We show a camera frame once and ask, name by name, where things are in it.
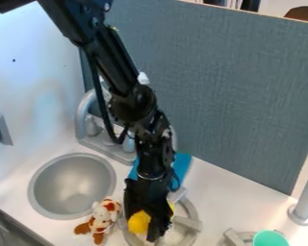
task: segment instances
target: gray partition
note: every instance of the gray partition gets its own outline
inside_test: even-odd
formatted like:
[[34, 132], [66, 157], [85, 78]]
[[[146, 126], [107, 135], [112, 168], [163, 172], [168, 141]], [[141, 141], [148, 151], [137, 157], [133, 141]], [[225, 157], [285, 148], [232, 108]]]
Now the gray partition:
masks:
[[308, 24], [115, 0], [116, 25], [180, 150], [290, 194], [308, 152]]

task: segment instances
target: teal object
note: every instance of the teal object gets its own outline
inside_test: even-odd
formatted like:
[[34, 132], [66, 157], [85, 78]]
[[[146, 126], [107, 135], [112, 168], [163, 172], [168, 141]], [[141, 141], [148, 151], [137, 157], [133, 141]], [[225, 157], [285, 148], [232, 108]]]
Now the teal object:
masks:
[[[176, 159], [175, 162], [172, 164], [172, 167], [174, 169], [175, 174], [177, 175], [180, 184], [183, 183], [185, 176], [187, 175], [190, 166], [192, 163], [192, 156], [189, 154], [181, 154], [181, 153], [177, 153], [176, 154]], [[131, 169], [128, 178], [133, 179], [133, 180], [137, 180], [138, 176], [137, 176], [137, 167], [139, 165], [139, 161], [138, 159], [135, 159], [134, 161], [134, 166]], [[170, 186], [175, 189], [178, 186], [178, 182], [176, 180], [172, 180]]]
[[253, 237], [252, 246], [289, 246], [289, 243], [280, 233], [261, 231]]

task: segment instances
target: white wall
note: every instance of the white wall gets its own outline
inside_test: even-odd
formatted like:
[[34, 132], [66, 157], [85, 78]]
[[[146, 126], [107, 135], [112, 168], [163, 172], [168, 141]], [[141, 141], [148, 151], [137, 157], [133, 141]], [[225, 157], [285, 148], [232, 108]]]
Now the white wall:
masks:
[[261, 0], [259, 13], [283, 17], [290, 9], [308, 6], [308, 0]]
[[72, 124], [83, 93], [77, 48], [37, 2], [0, 14], [0, 112], [14, 143], [0, 145], [0, 179]]

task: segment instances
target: cabinet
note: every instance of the cabinet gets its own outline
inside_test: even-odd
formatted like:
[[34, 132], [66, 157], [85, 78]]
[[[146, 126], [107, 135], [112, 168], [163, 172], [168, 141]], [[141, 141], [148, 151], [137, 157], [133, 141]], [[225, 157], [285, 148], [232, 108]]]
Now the cabinet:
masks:
[[0, 211], [0, 246], [50, 245]]

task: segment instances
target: white countertop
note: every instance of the white countertop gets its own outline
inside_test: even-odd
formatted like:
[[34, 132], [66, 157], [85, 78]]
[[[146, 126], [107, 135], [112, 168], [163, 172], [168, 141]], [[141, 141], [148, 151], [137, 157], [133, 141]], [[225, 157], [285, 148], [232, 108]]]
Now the white countertop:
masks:
[[[79, 152], [95, 154], [112, 164], [117, 177], [114, 197], [121, 199], [130, 167], [79, 145], [73, 133], [66, 132], [0, 182], [0, 209], [53, 245], [94, 245], [90, 235], [73, 234], [74, 227], [87, 217], [49, 219], [33, 210], [27, 198], [28, 183], [42, 165], [55, 157]], [[291, 246], [308, 246], [308, 227], [299, 227], [287, 216], [287, 208], [295, 203], [289, 196], [197, 158], [193, 158], [183, 186], [203, 222], [203, 231], [194, 245], [221, 245], [223, 232], [233, 228], [237, 232], [278, 230], [288, 237]], [[117, 231], [106, 245], [127, 244]]]

